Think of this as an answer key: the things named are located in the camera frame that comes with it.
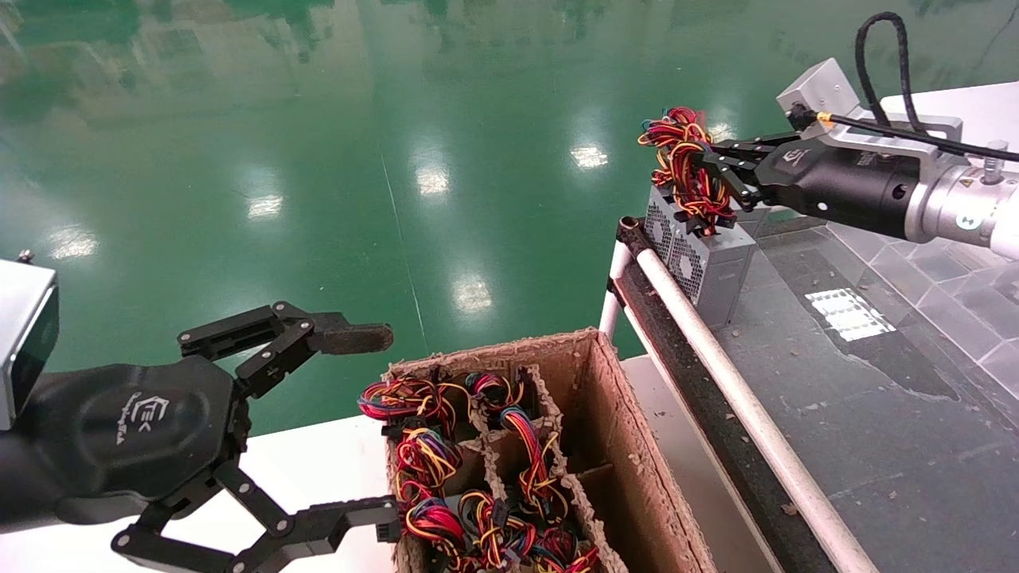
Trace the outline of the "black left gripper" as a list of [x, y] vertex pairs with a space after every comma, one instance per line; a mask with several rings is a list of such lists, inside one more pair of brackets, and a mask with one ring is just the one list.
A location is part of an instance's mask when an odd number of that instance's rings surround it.
[[[394, 496], [287, 514], [234, 462], [251, 429], [244, 398], [276, 388], [318, 353], [379, 353], [393, 340], [389, 324], [353, 324], [339, 312], [277, 302], [182, 331], [178, 347], [189, 358], [173, 364], [44, 374], [2, 432], [2, 530], [106, 524], [142, 513], [114, 536], [112, 551], [162, 572], [280, 572], [337, 552], [350, 529], [366, 526], [378, 543], [395, 544]], [[211, 362], [248, 349], [256, 354], [234, 380]], [[264, 527], [254, 544], [232, 554], [164, 536], [177, 512], [187, 515], [219, 489]]]

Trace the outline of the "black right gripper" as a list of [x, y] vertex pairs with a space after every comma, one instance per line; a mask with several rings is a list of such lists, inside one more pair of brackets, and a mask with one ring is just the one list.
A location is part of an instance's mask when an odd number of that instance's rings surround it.
[[[744, 212], [757, 206], [761, 193], [806, 216], [907, 238], [908, 202], [918, 185], [916, 158], [796, 141], [798, 133], [711, 142], [699, 166], [709, 175], [710, 188]], [[753, 174], [759, 193], [747, 183]]]

